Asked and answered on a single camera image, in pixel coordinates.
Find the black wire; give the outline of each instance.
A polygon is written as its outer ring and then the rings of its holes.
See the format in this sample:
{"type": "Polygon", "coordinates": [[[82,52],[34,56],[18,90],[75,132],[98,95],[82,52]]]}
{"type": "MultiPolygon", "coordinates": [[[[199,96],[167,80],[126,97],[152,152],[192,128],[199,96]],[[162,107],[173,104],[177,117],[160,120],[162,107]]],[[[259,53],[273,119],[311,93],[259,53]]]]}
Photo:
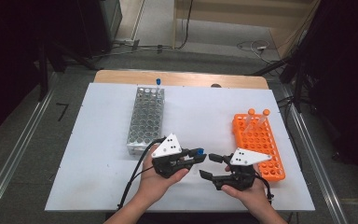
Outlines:
{"type": "MultiPolygon", "coordinates": [[[[182,45],[179,48],[174,48],[175,50],[182,49],[185,46],[186,42],[187,42],[187,39],[188,39],[188,25],[190,23],[190,15],[191,15],[191,9],[193,7],[193,1],[194,0],[191,0],[190,8],[188,9],[185,41],[182,43],[182,45]]],[[[126,46],[126,47],[131,47],[131,48],[132,47],[145,48],[145,49],[151,48],[151,49],[156,49],[156,50],[159,50],[159,49],[172,49],[171,46],[167,46],[167,45],[156,45],[156,46],[153,46],[153,45],[138,45],[138,46],[133,46],[133,45],[128,45],[128,44],[120,44],[120,46],[126,46]]]]}
{"type": "Polygon", "coordinates": [[[138,175],[141,175],[142,173],[144,173],[144,172],[150,170],[150,169],[153,168],[153,167],[154,167],[154,166],[150,166],[149,168],[144,169],[143,171],[139,172],[139,173],[133,178],[133,180],[136,179],[136,177],[138,177],[138,175]]]}
{"type": "Polygon", "coordinates": [[[153,142],[151,142],[149,146],[147,146],[147,147],[145,148],[144,153],[142,153],[141,158],[138,160],[138,163],[136,164],[136,167],[135,167],[135,169],[133,170],[133,173],[132,173],[132,176],[131,176],[131,178],[130,178],[130,181],[127,183],[127,186],[126,186],[126,188],[124,189],[123,196],[121,197],[120,204],[117,205],[117,210],[120,210],[120,209],[123,207],[124,202],[126,201],[126,198],[127,198],[127,194],[128,194],[129,191],[130,191],[130,187],[131,187],[132,181],[135,179],[136,171],[138,170],[139,166],[141,165],[141,162],[144,160],[144,157],[145,157],[146,153],[149,151],[149,149],[150,149],[153,145],[155,145],[156,143],[162,143],[165,139],[166,139],[166,137],[156,139],[156,140],[154,140],[153,142]]]}
{"type": "Polygon", "coordinates": [[[188,24],[190,22],[190,15],[191,15],[191,9],[193,7],[193,0],[191,0],[190,2],[190,8],[188,9],[188,14],[187,14],[187,23],[186,23],[186,37],[185,37],[185,41],[182,43],[182,45],[179,47],[179,48],[175,48],[175,49],[182,49],[186,42],[187,42],[187,39],[188,39],[188,24]]]}
{"type": "Polygon", "coordinates": [[[263,181],[264,185],[267,187],[267,199],[269,203],[272,203],[272,198],[274,197],[274,195],[271,194],[271,187],[269,186],[269,182],[265,178],[261,177],[257,172],[256,175],[254,175],[254,177],[263,181]]]}

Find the human hand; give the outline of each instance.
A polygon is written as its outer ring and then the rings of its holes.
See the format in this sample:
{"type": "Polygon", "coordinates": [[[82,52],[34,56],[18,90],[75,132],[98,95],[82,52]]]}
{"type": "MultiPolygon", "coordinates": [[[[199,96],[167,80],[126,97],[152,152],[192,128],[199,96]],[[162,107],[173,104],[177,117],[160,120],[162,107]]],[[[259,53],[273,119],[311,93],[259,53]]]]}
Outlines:
{"type": "MultiPolygon", "coordinates": [[[[254,164],[254,168],[256,172],[260,173],[257,164],[254,164]]],[[[255,179],[252,187],[244,191],[234,189],[229,185],[224,185],[222,187],[222,191],[231,197],[239,199],[251,213],[257,211],[258,209],[262,209],[266,206],[266,204],[269,205],[269,200],[267,199],[266,192],[264,191],[264,183],[257,178],[255,179]]]]}
{"type": "MultiPolygon", "coordinates": [[[[158,146],[154,145],[150,148],[148,155],[143,163],[143,170],[153,166],[151,155],[157,149],[157,147],[158,146]]],[[[144,203],[149,203],[149,205],[151,205],[158,201],[170,186],[179,182],[187,173],[187,169],[182,169],[167,179],[158,175],[156,171],[151,168],[142,173],[141,183],[139,184],[138,191],[134,197],[138,197],[142,199],[144,203]]]]}

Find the metal rail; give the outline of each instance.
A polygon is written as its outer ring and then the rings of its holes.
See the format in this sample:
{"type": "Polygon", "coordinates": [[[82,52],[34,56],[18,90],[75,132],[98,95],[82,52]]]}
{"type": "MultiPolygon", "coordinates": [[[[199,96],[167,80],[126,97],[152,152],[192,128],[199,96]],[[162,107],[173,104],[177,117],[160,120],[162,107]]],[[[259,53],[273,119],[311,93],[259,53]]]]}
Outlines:
{"type": "MultiPolygon", "coordinates": [[[[292,95],[290,89],[287,86],[282,85],[282,91],[285,97],[292,95]]],[[[324,165],[319,158],[319,154],[315,148],[315,145],[313,144],[312,138],[310,137],[310,132],[307,129],[302,114],[298,114],[294,107],[291,107],[291,113],[300,134],[301,140],[310,158],[310,164],[312,165],[313,171],[319,182],[319,186],[321,187],[324,199],[328,209],[330,210],[330,214],[334,220],[334,223],[349,223],[341,207],[339,198],[336,195],[336,191],[334,190],[330,178],[324,169],[324,165]]]]}
{"type": "Polygon", "coordinates": [[[17,166],[21,161],[22,155],[24,154],[25,149],[27,148],[28,143],[33,136],[39,121],[42,119],[43,114],[48,107],[48,103],[51,99],[51,96],[53,95],[53,92],[55,91],[55,87],[58,81],[58,75],[53,73],[49,82],[49,86],[51,87],[50,90],[46,94],[46,97],[43,99],[43,101],[37,103],[32,116],[28,120],[19,140],[11,151],[4,167],[0,172],[0,200],[8,186],[8,183],[10,182],[11,177],[13,176],[17,166]]]}

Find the test tube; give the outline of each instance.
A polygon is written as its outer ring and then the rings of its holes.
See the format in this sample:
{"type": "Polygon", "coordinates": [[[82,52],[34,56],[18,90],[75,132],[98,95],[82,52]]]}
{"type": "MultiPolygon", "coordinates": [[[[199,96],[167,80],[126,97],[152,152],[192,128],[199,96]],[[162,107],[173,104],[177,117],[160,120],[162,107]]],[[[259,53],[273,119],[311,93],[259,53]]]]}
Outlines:
{"type": "Polygon", "coordinates": [[[245,121],[246,128],[243,131],[244,133],[247,133],[252,129],[251,122],[252,122],[252,117],[254,116],[254,114],[255,114],[255,110],[253,108],[250,108],[248,110],[248,116],[246,116],[246,121],[245,121]]]}
{"type": "Polygon", "coordinates": [[[156,79],[156,84],[157,84],[157,96],[159,94],[159,85],[161,85],[161,79],[157,78],[156,79]]]}
{"type": "Polygon", "coordinates": [[[263,114],[261,115],[260,119],[258,120],[255,126],[259,127],[262,123],[264,123],[268,115],[269,115],[269,110],[268,109],[263,110],[263,114]]]}

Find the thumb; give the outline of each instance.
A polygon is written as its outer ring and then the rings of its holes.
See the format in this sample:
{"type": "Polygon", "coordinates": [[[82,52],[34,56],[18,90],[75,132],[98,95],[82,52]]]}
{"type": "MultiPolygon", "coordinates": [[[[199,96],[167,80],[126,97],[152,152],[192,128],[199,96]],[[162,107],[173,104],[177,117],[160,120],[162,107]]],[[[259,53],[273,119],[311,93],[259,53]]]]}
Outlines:
{"type": "Polygon", "coordinates": [[[177,171],[174,175],[172,175],[169,178],[171,185],[179,182],[183,177],[185,177],[185,175],[187,175],[187,173],[188,173],[188,170],[186,168],[177,171]]]}
{"type": "Polygon", "coordinates": [[[237,189],[232,188],[229,185],[224,185],[222,187],[222,191],[233,198],[237,198],[237,199],[239,198],[239,191],[237,189]]]}

